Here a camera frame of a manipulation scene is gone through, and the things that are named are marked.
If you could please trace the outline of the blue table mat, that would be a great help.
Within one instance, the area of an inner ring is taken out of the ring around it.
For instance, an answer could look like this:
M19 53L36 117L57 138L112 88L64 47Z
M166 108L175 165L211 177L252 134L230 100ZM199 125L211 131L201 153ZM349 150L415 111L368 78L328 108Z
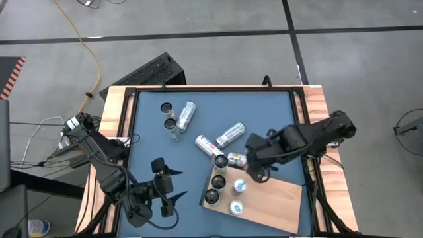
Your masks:
M196 111L178 141L164 127L161 105L169 102L180 113L187 102ZM134 144L128 169L140 182L153 178L152 160L161 157L177 171L174 192L178 216L164 218L161 201L153 201L151 224L133 227L126 218L120 222L121 237L203 237L203 236L282 236L284 232L265 225L216 212L200 205L210 175L210 158L195 145L206 136L214 140L236 123L244 124L248 134L265 136L269 129L279 130L294 122L287 92L141 92L134 118Z

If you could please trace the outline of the grey panel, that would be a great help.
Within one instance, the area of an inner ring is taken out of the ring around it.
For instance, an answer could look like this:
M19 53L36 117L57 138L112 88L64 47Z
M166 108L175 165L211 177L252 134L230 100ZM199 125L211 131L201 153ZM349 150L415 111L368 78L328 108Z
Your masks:
M8 189L11 183L9 120L9 101L0 100L0 192Z

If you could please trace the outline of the black metal table frame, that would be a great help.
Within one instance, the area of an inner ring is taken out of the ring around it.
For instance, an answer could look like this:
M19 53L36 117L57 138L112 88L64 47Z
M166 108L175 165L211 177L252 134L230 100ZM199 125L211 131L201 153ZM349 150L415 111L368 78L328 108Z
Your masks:
M100 121L99 130L105 136L128 136L132 129L132 121L135 118L135 92L140 91L153 91L158 89L159 92L170 93L173 90L180 92L188 92L189 90L209 91L209 92L235 92L235 91L254 91L270 93L271 88L267 85L169 85L161 88L158 85L147 86L110 86L108 95L105 99L104 109ZM303 113L298 116L300 122L317 122L318 120L325 119L329 116L327 102L321 85L275 85L272 90L293 90L294 114ZM339 162L341 165L341 158L337 148L330 147L327 150L328 156L332 157L332 162ZM94 208L94 212L99 214L100 205L105 201L105 195L99 190L100 186L95 185L95 169L90 167L91 175L87 177L86 184L91 186L90 189L86 188L83 195L83 202L92 202L93 205L87 208ZM322 193L325 192L325 198L329 205L332 206L336 215L351 229L354 228L358 231L358 224L354 215L348 186L346 184L345 172L341 172L334 165L329 165L329 162L323 162L319 165L319 170L312 171L312 180L320 181L319 188ZM328 215L323 211L323 207L319 202L316 203L316 220L319 229L329 230L329 225L326 225ZM78 222L82 221L82 225L89 226L88 217L85 219L83 216L83 204L79 212ZM118 218L118 210L115 206L107 208L107 214L103 216L102 221L97 225L90 238L106 237L107 235L116 235L120 218Z

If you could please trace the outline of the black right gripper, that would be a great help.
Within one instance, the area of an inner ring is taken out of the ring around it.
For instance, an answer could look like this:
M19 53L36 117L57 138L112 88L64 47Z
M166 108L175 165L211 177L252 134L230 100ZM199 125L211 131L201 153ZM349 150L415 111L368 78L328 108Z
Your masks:
M268 132L266 137L251 133L246 141L247 165L246 172L253 181L268 181L270 172L278 172L273 166L276 158L283 152L280 145L281 132Z

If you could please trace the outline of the wooden board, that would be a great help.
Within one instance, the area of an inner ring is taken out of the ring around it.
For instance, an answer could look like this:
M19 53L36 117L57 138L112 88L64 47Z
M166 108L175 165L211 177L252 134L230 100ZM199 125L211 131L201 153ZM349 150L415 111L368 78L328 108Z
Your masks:
M257 183L241 169L228 167L225 172L212 168L210 159L196 159L194 166L204 176L210 188L213 175L221 174L226 179L226 187L220 192L217 206L202 203L206 227L212 235L222 236L279 236L298 234L304 226L302 214L307 205L305 179L300 159L286 165L280 165L278 172L273 172L265 183ZM232 192L233 182L243 179L247 189L240 195ZM234 216L229 212L229 203L240 200L244 210L241 215Z

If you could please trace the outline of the white plastic container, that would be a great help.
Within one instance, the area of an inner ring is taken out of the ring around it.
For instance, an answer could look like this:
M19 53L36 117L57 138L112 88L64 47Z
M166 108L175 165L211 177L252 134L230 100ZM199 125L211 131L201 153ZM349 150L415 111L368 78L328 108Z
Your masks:
M28 236L30 238L41 238L48 234L51 228L50 222L42 219L28 220Z

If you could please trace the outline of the black floor beam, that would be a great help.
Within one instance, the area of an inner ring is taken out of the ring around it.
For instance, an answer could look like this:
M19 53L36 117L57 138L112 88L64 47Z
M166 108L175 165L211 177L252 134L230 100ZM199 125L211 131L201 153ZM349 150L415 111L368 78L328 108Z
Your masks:
M25 185L29 190L56 194L58 196L82 199L85 189L72 184L37 177L28 173L11 170L11 186Z

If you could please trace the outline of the white can with red band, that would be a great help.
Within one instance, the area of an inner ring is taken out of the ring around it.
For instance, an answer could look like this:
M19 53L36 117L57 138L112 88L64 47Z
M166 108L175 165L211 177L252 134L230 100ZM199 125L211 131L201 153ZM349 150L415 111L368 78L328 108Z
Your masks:
M200 148L208 157L214 158L218 155L224 155L224 152L214 145L208 138L204 135L199 135L195 141L195 145Z

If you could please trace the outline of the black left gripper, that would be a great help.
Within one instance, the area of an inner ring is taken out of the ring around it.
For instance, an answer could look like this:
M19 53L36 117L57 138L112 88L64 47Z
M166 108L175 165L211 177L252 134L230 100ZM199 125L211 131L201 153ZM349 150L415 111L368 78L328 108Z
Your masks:
M167 197L168 193L173 192L173 184L171 180L171 175L179 175L182 174L182 171L173 170L169 167L165 167L165 174L166 175L155 175L153 180L147 182L147 194L145 195L145 199L147 202L147 207L151 208L152 200L156 198L161 199L161 215L163 217L170 217L174 214L173 206L174 203L184 196L187 191L175 194L171 197Z

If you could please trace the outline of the black mat with striped edge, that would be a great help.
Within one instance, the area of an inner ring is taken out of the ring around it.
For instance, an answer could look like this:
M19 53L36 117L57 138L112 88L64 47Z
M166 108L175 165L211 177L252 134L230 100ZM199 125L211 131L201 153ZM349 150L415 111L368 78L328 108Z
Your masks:
M24 56L0 56L0 100L9 98L25 63Z

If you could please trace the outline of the white can with yellow patch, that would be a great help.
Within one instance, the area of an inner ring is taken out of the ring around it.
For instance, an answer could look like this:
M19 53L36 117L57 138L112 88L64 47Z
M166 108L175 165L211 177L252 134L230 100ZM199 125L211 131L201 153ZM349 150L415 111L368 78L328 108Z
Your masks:
M227 155L228 163L232 167L238 167L243 168L247 164L247 157L246 155L240 154L240 153L233 153L230 152Z

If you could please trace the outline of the silver can with blue palm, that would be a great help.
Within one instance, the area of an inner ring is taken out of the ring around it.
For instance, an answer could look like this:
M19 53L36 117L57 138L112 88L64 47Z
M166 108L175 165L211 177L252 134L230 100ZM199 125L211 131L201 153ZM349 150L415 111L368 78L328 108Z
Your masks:
M211 179L212 188L218 192L221 192L226 187L226 179L223 175L215 175Z

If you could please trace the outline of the silver can with blue tab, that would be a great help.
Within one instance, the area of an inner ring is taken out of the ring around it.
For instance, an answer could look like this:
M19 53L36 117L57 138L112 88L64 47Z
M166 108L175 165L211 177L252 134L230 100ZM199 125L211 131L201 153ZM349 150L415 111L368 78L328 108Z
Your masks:
M235 180L232 185L232 192L235 195L240 195L247 189L247 182L241 178Z

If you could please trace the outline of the silver-blue can with blue tab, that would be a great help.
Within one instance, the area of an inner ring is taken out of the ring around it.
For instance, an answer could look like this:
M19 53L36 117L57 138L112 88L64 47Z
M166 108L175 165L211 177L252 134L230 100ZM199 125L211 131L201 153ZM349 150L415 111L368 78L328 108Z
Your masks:
M229 212L234 216L241 215L244 210L243 203L240 200L232 200L229 203Z

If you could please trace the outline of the white peach-print beverage can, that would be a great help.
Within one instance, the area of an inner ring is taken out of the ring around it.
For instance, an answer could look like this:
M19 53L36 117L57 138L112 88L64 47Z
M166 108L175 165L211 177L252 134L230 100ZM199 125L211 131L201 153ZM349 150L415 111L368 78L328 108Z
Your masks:
M168 118L164 122L164 127L169 134L169 137L178 141L181 138L180 128L178 127L178 122L174 118Z

